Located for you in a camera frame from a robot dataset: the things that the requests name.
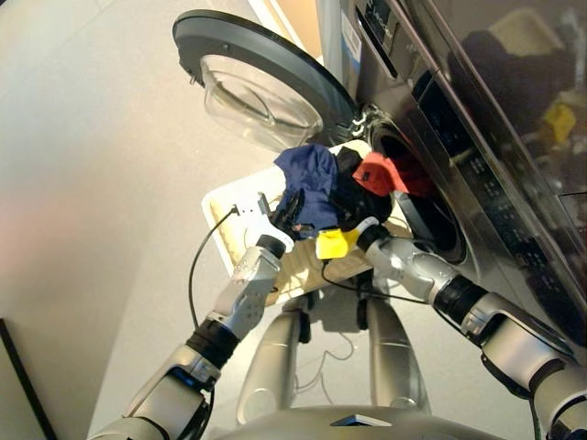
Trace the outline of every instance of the silver robot arm segment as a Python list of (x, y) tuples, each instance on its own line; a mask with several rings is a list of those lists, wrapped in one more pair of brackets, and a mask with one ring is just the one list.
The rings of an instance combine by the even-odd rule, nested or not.
[(587, 368), (553, 329), (382, 226), (367, 228), (357, 244), (382, 275), (432, 305), (481, 349), (489, 372), (534, 404), (549, 440), (585, 438)]
[(183, 438), (206, 417), (201, 390), (210, 391), (238, 343), (260, 321), (285, 250), (274, 236), (261, 236), (235, 267), (214, 310), (147, 381), (123, 418), (90, 440)]

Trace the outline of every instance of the floor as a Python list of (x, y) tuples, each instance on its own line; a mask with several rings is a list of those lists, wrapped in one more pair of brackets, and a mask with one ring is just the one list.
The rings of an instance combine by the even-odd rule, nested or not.
[[(0, 313), (12, 316), (33, 383), (58, 435), (69, 440), (117, 418), (190, 335), (187, 270), (206, 231), (199, 203), (220, 184), (266, 168), (274, 155), (210, 120), (171, 38), (173, 20), (193, 8), (255, 19), (244, 0), (38, 0), (34, 13), (17, 6), (22, 2), (0, 7), (0, 202), (32, 193), (29, 220), (59, 206), (47, 227), (62, 232), (55, 238), (54, 228), (44, 235), (22, 226), (14, 249), (31, 252), (42, 243), (44, 258), (32, 261), (23, 250), (21, 266), (4, 267), (10, 282), (0, 288), (18, 295), (4, 294)], [(36, 237), (31, 248), (23, 247), (27, 237)], [(0, 250), (2, 257), (15, 260)], [(227, 280), (210, 246), (195, 275), (199, 314)], [(484, 371), (475, 347), (430, 309), (395, 306), (435, 415), (504, 438), (532, 438), (526, 403)], [(206, 438), (234, 427), (240, 384), (278, 312), (266, 311), (223, 370)], [(312, 331), (297, 359), (301, 383), (314, 376), (324, 350), (349, 352), (347, 341), (320, 323)], [(366, 404), (368, 337), (349, 337), (355, 352), (327, 360), (326, 388), (334, 403)], [(327, 404), (327, 397), (315, 387), (294, 404)]]

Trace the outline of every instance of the black cable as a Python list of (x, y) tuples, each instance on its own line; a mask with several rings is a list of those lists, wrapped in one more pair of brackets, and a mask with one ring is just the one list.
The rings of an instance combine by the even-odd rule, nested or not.
[[(210, 229), (208, 231), (208, 233), (205, 235), (204, 239), (202, 240), (202, 243), (200, 243), (200, 247), (195, 252), (194, 260), (192, 261), (192, 266), (190, 267), (190, 275), (188, 277), (188, 284), (187, 284), (188, 301), (190, 303), (190, 313), (192, 314), (192, 321), (194, 321), (194, 328), (195, 329), (198, 328), (198, 318), (195, 314), (195, 307), (194, 307), (194, 287), (193, 287), (195, 264), (197, 263), (198, 259), (200, 258), (200, 254), (204, 250), (206, 243), (208, 242), (208, 240), (210, 239), (212, 234), (214, 234), (214, 231), (216, 231), (220, 227), (220, 225), (222, 225), (232, 214), (236, 214), (237, 212), (238, 212), (237, 207), (233, 206), (232, 209), (230, 211), (228, 211), (228, 213), (224, 217), (222, 217), (218, 221), (218, 223), (216, 223), (214, 225), (214, 227), (212, 229)], [(205, 428), (208, 426), (208, 422), (210, 422), (210, 416), (212, 415), (212, 410), (214, 409), (215, 395), (216, 395), (216, 390), (213, 388), (210, 391), (210, 402), (208, 404), (208, 412), (204, 418), (204, 421), (200, 425), (200, 428), (192, 436), (193, 439), (199, 439), (202, 436), (202, 434), (204, 433)]]
[(359, 287), (345, 286), (344, 284), (340, 284), (338, 282), (329, 280), (325, 275), (325, 270), (327, 269), (327, 265), (328, 265), (328, 262), (324, 261), (324, 264), (322, 265), (322, 270), (320, 270), (320, 275), (322, 276), (322, 280), (332, 284), (333, 286), (337, 286), (340, 289), (346, 289), (348, 291), (359, 292), (359, 293), (367, 293), (369, 295), (379, 297), (379, 298), (394, 298), (396, 300), (408, 301), (410, 303), (427, 304), (427, 302), (425, 302), (425, 301), (413, 300), (411, 298), (405, 298), (404, 296), (398, 296), (398, 295), (391, 295), (389, 293), (381, 293), (380, 291), (364, 291), (364, 290), (360, 289)]
[(210, 403), (208, 404), (208, 413), (205, 415), (205, 419), (200, 425), (200, 429), (198, 429), (197, 433), (192, 436), (193, 440), (199, 440), (202, 435), (204, 434), (205, 428), (208, 426), (208, 422), (210, 422), (210, 416), (212, 415), (212, 410), (214, 408), (214, 397), (216, 395), (216, 389), (212, 389), (210, 391)]
[(440, 316), (442, 318), (442, 320), (445, 323), (447, 323), (448, 325), (450, 325), (452, 328), (454, 328), (456, 331), (458, 331), (460, 333), (460, 329), (457, 327), (456, 324), (454, 324), (452, 321), (450, 321), (444, 314), (442, 314), (441, 312), (439, 312), (437, 309), (434, 309), (434, 311), (438, 314), (438, 316)]
[(536, 407), (534, 406), (534, 398), (530, 398), (530, 413), (532, 414), (532, 426), (534, 427), (534, 439), (541, 440), (542, 430), (540, 429), (540, 422), (536, 414)]
[(200, 247), (198, 248), (197, 252), (195, 253), (194, 261), (192, 261), (192, 267), (190, 268), (190, 275), (189, 275), (188, 281), (187, 281), (187, 291), (188, 291), (188, 301), (190, 302), (190, 312), (192, 313), (192, 321), (194, 321), (194, 328), (196, 328), (196, 329), (198, 328), (198, 318), (195, 315), (194, 289), (192, 286), (192, 284), (194, 283), (195, 263), (197, 263), (198, 259), (200, 258), (200, 254), (204, 250), (205, 244), (208, 242), (208, 240), (210, 239), (212, 234), (214, 234), (214, 231), (216, 231), (220, 227), (220, 225), (222, 225), (225, 222), (225, 220), (227, 218), (229, 218), (232, 214), (235, 214), (237, 212), (238, 212), (237, 207), (233, 206), (232, 209), (230, 211), (228, 211), (228, 214), (226, 214), (224, 217), (222, 217), (218, 221), (218, 223), (216, 223), (214, 225), (214, 227), (208, 231), (208, 233), (205, 235), (204, 239), (202, 240), (202, 243), (200, 243)]

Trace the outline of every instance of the washing machine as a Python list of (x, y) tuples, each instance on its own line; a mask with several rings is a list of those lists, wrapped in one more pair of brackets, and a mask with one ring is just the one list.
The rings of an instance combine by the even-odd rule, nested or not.
[(225, 127), (282, 150), (362, 138), (436, 193), (397, 193), (423, 246), (557, 328), (585, 361), (583, 1), (316, 2), (325, 66), (248, 20), (191, 11), (180, 63)]

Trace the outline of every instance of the clothing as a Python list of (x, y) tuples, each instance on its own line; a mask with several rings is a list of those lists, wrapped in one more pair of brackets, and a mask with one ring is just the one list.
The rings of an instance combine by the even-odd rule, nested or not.
[(382, 153), (369, 153), (352, 177), (360, 186), (380, 196), (394, 190), (421, 197), (435, 193), (430, 178), (409, 156), (389, 159)]
[(342, 231), (352, 230), (363, 219), (374, 216), (384, 222), (392, 212), (389, 193), (379, 196), (361, 187), (352, 177), (362, 162), (360, 155), (343, 147), (337, 154), (337, 184), (329, 201), (339, 212), (338, 225)]
[(328, 196), (336, 185), (338, 168), (330, 151), (317, 144), (288, 148), (274, 163), (285, 174), (285, 192), (277, 210), (285, 209), (291, 197), (303, 192), (304, 203), (295, 220), (303, 226), (299, 237), (315, 237), (321, 229), (336, 227), (338, 212)]
[[(462, 46), (521, 135), (538, 130), (542, 116), (559, 93), (575, 85), (575, 56), (569, 50), (553, 49), (544, 54), (516, 56), (508, 53), (495, 35), (486, 30), (471, 32)], [(457, 79), (453, 84), (455, 87), (467, 84), (460, 92), (462, 96), (469, 96), (468, 72), (452, 53), (448, 62), (450, 74)]]

